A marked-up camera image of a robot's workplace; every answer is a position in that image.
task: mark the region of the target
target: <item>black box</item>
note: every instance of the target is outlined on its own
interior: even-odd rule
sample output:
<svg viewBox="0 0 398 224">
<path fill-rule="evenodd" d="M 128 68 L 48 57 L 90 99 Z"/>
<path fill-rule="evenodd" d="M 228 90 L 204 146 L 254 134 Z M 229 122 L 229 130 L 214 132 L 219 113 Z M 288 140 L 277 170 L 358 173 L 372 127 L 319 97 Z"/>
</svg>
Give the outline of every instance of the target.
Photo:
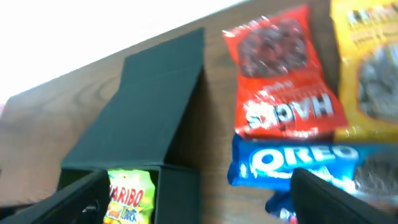
<svg viewBox="0 0 398 224">
<path fill-rule="evenodd" d="M 154 223 L 200 223 L 200 176 L 167 161 L 203 71 L 204 31 L 126 58 L 119 91 L 62 161 L 58 189 L 96 169 L 141 169 L 157 186 Z"/>
</svg>

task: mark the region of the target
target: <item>gummy candy bag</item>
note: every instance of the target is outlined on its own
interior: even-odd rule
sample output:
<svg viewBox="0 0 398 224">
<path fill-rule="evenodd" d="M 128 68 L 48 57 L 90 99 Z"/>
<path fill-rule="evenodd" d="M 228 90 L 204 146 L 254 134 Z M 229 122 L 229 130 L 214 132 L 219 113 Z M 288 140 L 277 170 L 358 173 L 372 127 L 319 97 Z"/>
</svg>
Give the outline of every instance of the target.
<svg viewBox="0 0 398 224">
<path fill-rule="evenodd" d="M 398 139 L 398 1 L 331 2 L 347 128 L 337 141 Z"/>
<path fill-rule="evenodd" d="M 111 201 L 104 224 L 149 224 L 154 209 L 155 185 L 148 171 L 110 170 Z"/>
<path fill-rule="evenodd" d="M 235 131 L 312 138 L 346 124 L 310 40 L 308 6 L 224 31 L 239 67 Z"/>
</svg>

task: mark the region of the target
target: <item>wooden table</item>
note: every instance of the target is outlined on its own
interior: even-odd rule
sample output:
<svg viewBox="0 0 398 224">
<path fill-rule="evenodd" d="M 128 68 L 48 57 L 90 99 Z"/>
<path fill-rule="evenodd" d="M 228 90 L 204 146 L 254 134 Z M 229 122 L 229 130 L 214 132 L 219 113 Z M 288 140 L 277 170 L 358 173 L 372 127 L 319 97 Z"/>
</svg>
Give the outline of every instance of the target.
<svg viewBox="0 0 398 224">
<path fill-rule="evenodd" d="M 236 66 L 223 29 L 263 14 L 302 4 L 301 0 L 251 1 L 147 40 L 51 82 L 12 97 L 0 120 L 0 206 L 38 202 L 54 193 L 60 161 L 96 119 L 120 82 L 123 60 L 159 42 L 206 28 L 205 76 L 184 117 L 178 148 L 203 176 L 204 223 L 275 223 L 264 205 L 271 191 L 228 185 L 234 126 Z M 338 54 L 329 1 L 310 0 L 314 44 L 333 90 Z"/>
</svg>

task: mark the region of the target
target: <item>oreo logo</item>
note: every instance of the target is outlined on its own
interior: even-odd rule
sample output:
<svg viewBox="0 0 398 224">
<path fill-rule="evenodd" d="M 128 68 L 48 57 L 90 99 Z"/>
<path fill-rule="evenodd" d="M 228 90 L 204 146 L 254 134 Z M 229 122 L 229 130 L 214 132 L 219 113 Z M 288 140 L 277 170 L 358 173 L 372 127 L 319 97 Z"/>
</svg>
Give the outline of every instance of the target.
<svg viewBox="0 0 398 224">
<path fill-rule="evenodd" d="M 320 165 L 325 161 L 358 160 L 358 158 L 358 151 L 349 146 L 310 146 L 261 149 L 251 156 L 250 161 L 255 170 L 270 172 L 281 167 L 293 169 L 309 164 Z"/>
</svg>

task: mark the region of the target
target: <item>candy package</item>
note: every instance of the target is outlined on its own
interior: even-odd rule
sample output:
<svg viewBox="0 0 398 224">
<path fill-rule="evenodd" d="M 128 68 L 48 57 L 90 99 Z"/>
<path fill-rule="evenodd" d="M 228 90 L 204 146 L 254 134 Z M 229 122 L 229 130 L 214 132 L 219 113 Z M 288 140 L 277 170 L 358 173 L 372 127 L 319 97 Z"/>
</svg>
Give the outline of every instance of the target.
<svg viewBox="0 0 398 224">
<path fill-rule="evenodd" d="M 308 6 L 224 31 L 239 67 L 235 131 L 310 138 L 346 124 L 310 40 Z"/>
<path fill-rule="evenodd" d="M 363 200 L 398 205 L 398 151 L 390 144 L 248 140 L 235 135 L 231 185 L 290 189 L 296 167 Z"/>
<path fill-rule="evenodd" d="M 142 170 L 110 170 L 111 201 L 104 224 L 149 224 L 154 209 L 155 185 Z"/>
<path fill-rule="evenodd" d="M 337 141 L 398 139 L 398 1 L 331 2 L 348 127 Z"/>
</svg>

